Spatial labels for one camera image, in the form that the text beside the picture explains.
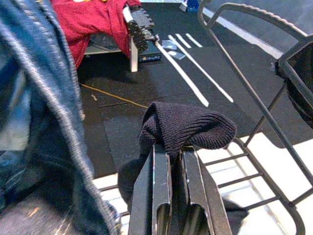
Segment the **black rubber mat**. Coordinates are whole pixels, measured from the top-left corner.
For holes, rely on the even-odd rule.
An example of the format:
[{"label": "black rubber mat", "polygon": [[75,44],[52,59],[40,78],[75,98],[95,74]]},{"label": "black rubber mat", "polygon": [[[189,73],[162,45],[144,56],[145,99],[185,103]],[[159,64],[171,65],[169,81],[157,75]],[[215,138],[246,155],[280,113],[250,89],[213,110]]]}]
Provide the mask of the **black rubber mat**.
[{"label": "black rubber mat", "polygon": [[[247,77],[259,97],[268,106],[281,89],[283,79],[271,71],[275,59],[254,45],[225,46],[243,74]],[[234,101],[255,121],[262,116],[253,99],[241,85],[220,52],[215,47],[202,50],[190,49],[190,54],[202,67],[232,96]],[[313,138],[312,129],[302,120],[292,106],[286,93],[271,112],[292,144]],[[277,147],[284,147],[268,123],[262,127],[263,133]]]},{"label": "black rubber mat", "polygon": [[93,92],[81,87],[85,120],[87,154],[93,164],[95,178],[115,173],[115,166],[101,119],[101,110],[91,96]]},{"label": "black rubber mat", "polygon": [[[167,40],[168,34],[174,36],[175,33],[186,39],[185,33],[189,33],[204,46],[198,48],[192,45],[193,48],[188,51],[233,97],[235,103],[230,103],[187,58],[177,62],[209,101],[208,109],[232,119],[238,125],[239,137],[248,135],[261,112],[200,27],[197,15],[181,12],[179,4],[146,3],[143,7],[155,21],[154,31],[160,34],[161,40]],[[259,96],[269,105],[282,85],[282,79],[270,70],[274,59],[218,24],[214,31]],[[140,64],[139,71],[131,73],[129,60],[121,53],[95,55],[83,60],[79,79],[86,85],[145,106],[157,100],[204,107],[165,58],[161,62]],[[125,161],[139,156],[137,137],[145,108],[96,91],[86,91],[85,88],[82,92],[86,139],[96,176],[116,172]],[[286,94],[273,114],[293,144],[313,137],[312,130],[299,117]],[[263,132],[275,145],[282,146],[268,125],[264,125]]]},{"label": "black rubber mat", "polygon": [[[203,107],[193,94],[173,95],[139,103],[148,106],[152,101]],[[146,110],[133,104],[114,105],[101,110],[112,159],[118,169],[124,162],[139,157],[138,136]],[[210,110],[218,110],[237,123],[238,136],[247,135],[254,126],[252,120],[236,104],[228,104],[225,101],[215,102],[214,105],[210,105]]]}]

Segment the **red cloth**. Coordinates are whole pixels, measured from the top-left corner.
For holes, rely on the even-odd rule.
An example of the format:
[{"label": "red cloth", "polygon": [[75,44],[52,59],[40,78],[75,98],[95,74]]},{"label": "red cloth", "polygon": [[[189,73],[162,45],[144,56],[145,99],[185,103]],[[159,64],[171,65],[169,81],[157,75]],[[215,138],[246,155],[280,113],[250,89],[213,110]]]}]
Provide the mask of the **red cloth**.
[{"label": "red cloth", "polygon": [[83,60],[90,35],[103,32],[112,36],[121,51],[130,56],[129,37],[122,10],[125,4],[140,6],[139,0],[50,0],[65,33],[76,68]]}]

